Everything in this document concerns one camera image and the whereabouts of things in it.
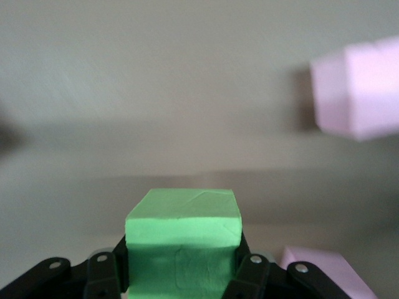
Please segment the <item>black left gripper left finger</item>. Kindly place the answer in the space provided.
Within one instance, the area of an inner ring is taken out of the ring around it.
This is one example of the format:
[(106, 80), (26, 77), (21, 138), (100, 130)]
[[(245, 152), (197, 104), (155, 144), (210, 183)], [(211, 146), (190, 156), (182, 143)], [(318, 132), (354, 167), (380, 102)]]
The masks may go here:
[(111, 251), (71, 266), (52, 257), (39, 262), (1, 289), (1, 298), (121, 298), (128, 289), (125, 238)]

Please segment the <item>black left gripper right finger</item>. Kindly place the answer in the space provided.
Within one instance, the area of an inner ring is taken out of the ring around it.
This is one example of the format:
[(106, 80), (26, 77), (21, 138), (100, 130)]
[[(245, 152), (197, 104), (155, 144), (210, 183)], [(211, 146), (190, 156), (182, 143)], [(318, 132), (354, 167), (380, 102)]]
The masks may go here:
[(225, 299), (349, 297), (327, 274), (310, 262), (292, 262), (284, 270), (265, 256), (252, 253), (244, 235), (235, 250), (235, 262), (235, 276), (223, 293)]

